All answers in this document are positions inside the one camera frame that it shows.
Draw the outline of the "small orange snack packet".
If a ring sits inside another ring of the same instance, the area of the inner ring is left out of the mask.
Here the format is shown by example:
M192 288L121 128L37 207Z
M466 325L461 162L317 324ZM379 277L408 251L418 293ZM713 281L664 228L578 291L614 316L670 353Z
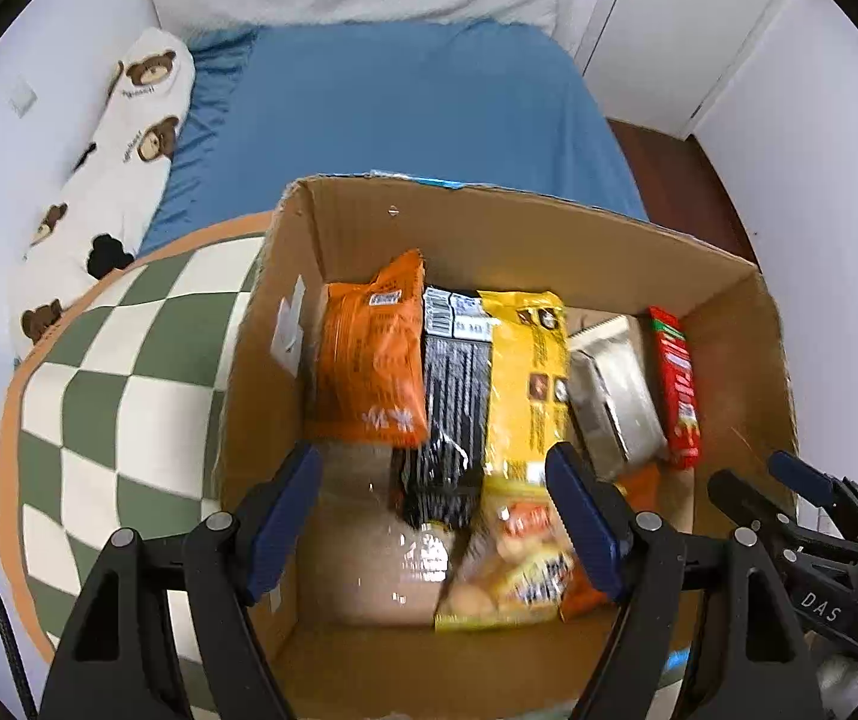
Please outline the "small orange snack packet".
M646 463L632 472L623 473L614 480L614 486L619 489L634 512L657 509L658 484L660 484L660 470L655 463ZM589 614L598 606L610 603L611 600L607 595L593 585L582 562L577 561L572 567L568 586L562 595L559 619L569 622Z

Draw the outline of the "red long snack package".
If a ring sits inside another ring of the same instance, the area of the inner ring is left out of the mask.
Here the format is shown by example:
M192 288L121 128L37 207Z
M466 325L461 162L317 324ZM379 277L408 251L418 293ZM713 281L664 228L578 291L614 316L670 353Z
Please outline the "red long snack package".
M689 470L701 460L703 441L688 340L680 321L666 310L651 305L649 319L664 400L668 456L676 468Z

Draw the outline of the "yellow egg biscuit snack bag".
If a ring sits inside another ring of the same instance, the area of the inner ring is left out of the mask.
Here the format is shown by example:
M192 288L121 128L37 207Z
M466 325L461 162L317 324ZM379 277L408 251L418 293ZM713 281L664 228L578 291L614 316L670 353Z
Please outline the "yellow egg biscuit snack bag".
M488 476L434 628L483 631L568 621L608 601L577 559L548 489Z

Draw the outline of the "silver foil snack packet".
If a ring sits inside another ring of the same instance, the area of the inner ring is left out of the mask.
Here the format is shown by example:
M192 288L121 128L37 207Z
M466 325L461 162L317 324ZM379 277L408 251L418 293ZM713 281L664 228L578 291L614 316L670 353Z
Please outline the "silver foil snack packet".
M569 406L596 476L611 481L662 458L667 438L634 344L616 316L568 339Z

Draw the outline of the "yellow dark-print snack bag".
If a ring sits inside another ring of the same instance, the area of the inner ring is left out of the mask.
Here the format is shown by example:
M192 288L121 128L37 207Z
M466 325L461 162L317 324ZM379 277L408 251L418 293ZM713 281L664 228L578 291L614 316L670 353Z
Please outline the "yellow dark-print snack bag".
M568 435L566 309L551 291L479 297L493 321L484 471L543 484L548 450Z

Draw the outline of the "black barcode snack packet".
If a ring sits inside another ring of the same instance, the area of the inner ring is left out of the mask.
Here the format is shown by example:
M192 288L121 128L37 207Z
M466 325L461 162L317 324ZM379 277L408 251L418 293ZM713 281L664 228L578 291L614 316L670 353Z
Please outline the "black barcode snack packet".
M427 440L393 454L397 511L409 527L472 525L483 491L493 328L478 296L424 289Z

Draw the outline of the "orange snack packet with QR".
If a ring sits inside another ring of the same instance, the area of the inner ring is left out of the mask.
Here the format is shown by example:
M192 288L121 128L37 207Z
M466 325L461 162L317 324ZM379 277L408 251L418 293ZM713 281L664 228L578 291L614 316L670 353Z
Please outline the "orange snack packet with QR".
M331 283L313 366L315 439L414 449L426 442L424 259L408 250L365 284Z

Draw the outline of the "cardboard milk box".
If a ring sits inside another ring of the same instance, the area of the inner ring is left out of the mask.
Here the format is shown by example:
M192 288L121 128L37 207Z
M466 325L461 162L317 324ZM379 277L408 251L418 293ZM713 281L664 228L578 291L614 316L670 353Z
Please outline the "cardboard milk box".
M696 374L703 460L688 497L694 531L725 536L712 473L731 468L772 500L774 450L797 444L781 319L760 270L660 227L499 188L432 187L392 177L307 177L274 210L240 325L219 452L221 499L239 504L271 478L304 433L308 369L328 283L364 283L419 250L432 284L455 291L550 291L571 312L660 307L683 324ZM376 531L349 522L333 494L308 519L279 605L258 606L274 678L302 718L499 718L575 699L613 624L575 622L491 632L345 628L322 596L335 553L359 554Z

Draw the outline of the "white bear print pillow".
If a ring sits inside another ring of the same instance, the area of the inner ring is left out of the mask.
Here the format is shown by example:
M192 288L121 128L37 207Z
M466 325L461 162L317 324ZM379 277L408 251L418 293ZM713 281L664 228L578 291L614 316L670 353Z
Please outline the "white bear print pillow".
M116 62L89 144L9 281L19 359L95 283L133 263L169 180L193 83L188 47L159 28Z

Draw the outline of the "blue bed sheet mattress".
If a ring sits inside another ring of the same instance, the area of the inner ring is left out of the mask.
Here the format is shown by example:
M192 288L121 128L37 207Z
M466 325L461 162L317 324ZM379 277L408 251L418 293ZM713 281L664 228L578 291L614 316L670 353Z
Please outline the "blue bed sheet mattress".
M317 174L495 185L647 216L574 60L534 26L246 26L188 47L190 107L144 254L271 210Z

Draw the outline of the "white door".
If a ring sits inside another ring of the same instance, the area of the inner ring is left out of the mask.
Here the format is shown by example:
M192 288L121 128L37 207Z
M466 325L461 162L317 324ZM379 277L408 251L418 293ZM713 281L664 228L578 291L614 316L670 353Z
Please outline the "white door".
M585 59L608 119L686 138L779 0L605 0Z

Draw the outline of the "white wall socket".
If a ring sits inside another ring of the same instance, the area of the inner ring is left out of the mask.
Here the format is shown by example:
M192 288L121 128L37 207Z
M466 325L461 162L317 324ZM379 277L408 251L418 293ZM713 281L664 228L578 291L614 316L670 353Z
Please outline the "white wall socket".
M27 112L34 107L37 102L37 93L29 83L24 80L17 80L13 87L9 89L8 103L14 114L22 119L27 115Z

